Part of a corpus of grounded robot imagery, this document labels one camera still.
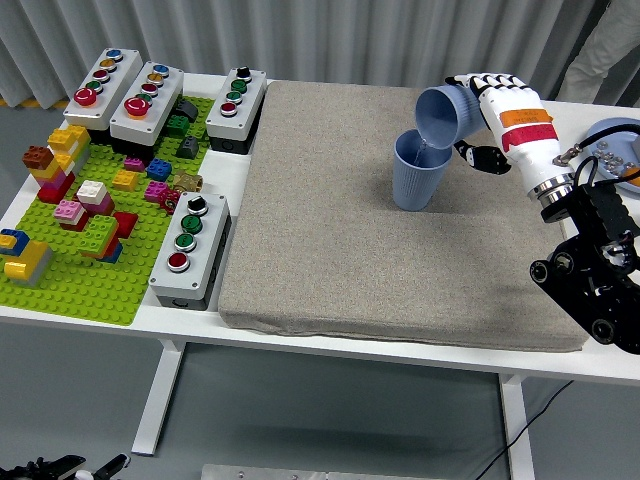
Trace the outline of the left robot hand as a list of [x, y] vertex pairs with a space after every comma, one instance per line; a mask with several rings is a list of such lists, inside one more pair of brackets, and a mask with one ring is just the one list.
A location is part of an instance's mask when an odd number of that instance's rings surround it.
[[96, 471], [85, 468], [86, 458], [79, 455], [65, 455], [59, 459], [45, 461], [38, 457], [25, 466], [16, 466], [10, 470], [1, 469], [2, 479], [113, 479], [121, 470], [128, 467], [131, 457], [120, 453]]

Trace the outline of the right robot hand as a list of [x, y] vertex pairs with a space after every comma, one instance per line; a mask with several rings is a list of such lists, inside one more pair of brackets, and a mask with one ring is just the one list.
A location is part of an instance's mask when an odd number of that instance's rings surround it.
[[561, 154], [553, 119], [539, 94], [524, 81], [506, 73], [467, 73], [445, 82], [475, 96], [496, 146], [520, 171], [527, 193], [546, 181], [571, 176], [571, 168], [553, 163]]

